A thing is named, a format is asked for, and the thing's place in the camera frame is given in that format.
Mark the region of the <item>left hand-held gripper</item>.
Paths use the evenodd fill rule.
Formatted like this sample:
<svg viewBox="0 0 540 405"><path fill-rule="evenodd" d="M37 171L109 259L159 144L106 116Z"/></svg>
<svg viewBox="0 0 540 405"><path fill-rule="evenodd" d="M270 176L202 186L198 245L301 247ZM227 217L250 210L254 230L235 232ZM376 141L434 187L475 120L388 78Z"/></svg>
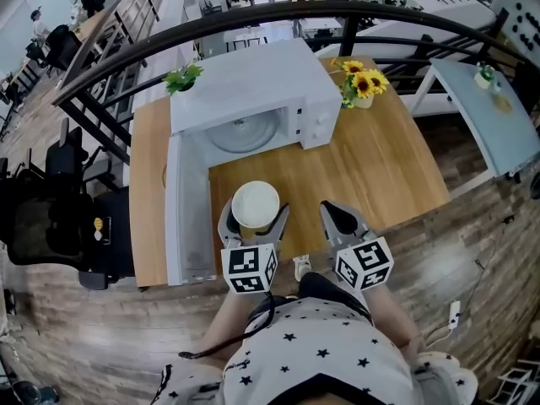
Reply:
<svg viewBox="0 0 540 405"><path fill-rule="evenodd" d="M290 206L284 204L266 230L257 231L244 240L231 204L232 200L229 199L218 222L218 234L224 246L221 250L224 279L235 294L266 293L277 271L277 247L284 236Z"/></svg>

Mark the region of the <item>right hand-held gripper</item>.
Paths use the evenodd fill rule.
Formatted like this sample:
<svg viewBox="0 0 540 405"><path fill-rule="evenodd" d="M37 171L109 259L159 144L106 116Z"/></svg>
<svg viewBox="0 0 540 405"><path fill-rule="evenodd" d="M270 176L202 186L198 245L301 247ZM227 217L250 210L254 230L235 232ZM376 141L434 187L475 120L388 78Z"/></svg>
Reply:
<svg viewBox="0 0 540 405"><path fill-rule="evenodd" d="M319 209L331 246L338 246L343 239L353 236L359 239L375 238L375 232L358 209L339 202L321 202ZM384 237L340 249L334 258L334 272L354 291L366 291L384 284L394 266Z"/></svg>

